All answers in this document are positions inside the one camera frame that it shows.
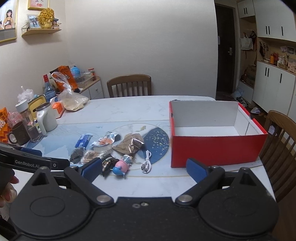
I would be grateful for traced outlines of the person's left hand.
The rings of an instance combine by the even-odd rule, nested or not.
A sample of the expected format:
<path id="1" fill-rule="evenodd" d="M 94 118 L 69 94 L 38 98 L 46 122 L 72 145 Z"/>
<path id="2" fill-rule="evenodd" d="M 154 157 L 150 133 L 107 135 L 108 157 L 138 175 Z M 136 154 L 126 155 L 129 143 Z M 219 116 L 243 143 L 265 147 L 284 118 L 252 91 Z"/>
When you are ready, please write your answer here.
<path id="1" fill-rule="evenodd" d="M 1 197 L 0 197 L 1 208 L 3 208 L 7 203 L 12 203 L 16 199 L 18 193 L 13 187 L 13 184 L 18 184 L 18 183 L 19 183 L 19 180 L 15 175 L 11 177 L 10 181 L 5 186 L 3 192 L 1 192 Z"/>

